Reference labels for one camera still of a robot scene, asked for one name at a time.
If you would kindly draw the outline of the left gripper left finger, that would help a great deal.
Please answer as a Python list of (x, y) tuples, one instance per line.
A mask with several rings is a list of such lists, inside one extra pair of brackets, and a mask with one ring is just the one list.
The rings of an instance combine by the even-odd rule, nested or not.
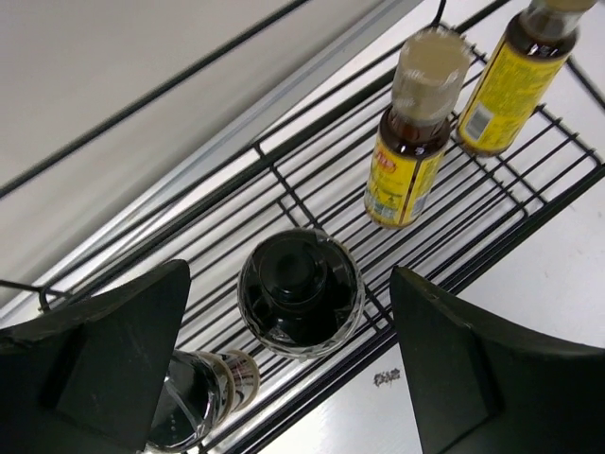
[(4, 453), (144, 450), (190, 289), (172, 260), (1, 331)]

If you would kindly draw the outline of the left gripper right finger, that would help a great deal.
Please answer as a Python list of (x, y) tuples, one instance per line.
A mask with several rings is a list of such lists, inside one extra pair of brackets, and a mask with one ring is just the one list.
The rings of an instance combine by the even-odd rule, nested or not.
[(604, 352), (510, 322), (406, 268), (389, 279), (425, 453), (600, 453)]

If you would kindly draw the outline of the small spice jar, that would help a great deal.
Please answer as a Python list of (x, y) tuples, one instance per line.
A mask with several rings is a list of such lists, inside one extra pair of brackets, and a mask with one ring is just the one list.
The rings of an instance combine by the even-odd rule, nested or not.
[(181, 453), (255, 399), (261, 377), (255, 360), (240, 350), (172, 354), (146, 449)]

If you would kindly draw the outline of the yellow sauce bottle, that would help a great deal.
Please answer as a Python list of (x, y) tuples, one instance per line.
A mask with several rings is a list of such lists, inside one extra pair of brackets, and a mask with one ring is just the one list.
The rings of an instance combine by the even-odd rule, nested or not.
[(467, 44), (444, 28), (426, 28), (404, 42), (364, 192), (375, 223), (403, 229), (423, 212), (470, 63)]
[(512, 17), (458, 119), (470, 154), (506, 151), (569, 59), (595, 0), (532, 1)]

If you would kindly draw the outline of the large black-lid spice jar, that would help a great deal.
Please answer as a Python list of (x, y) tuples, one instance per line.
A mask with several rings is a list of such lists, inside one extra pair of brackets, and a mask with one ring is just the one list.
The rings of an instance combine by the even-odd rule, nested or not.
[(322, 230), (292, 228), (260, 241), (238, 274), (245, 326), (272, 353), (325, 357), (363, 318), (365, 289), (349, 251)]

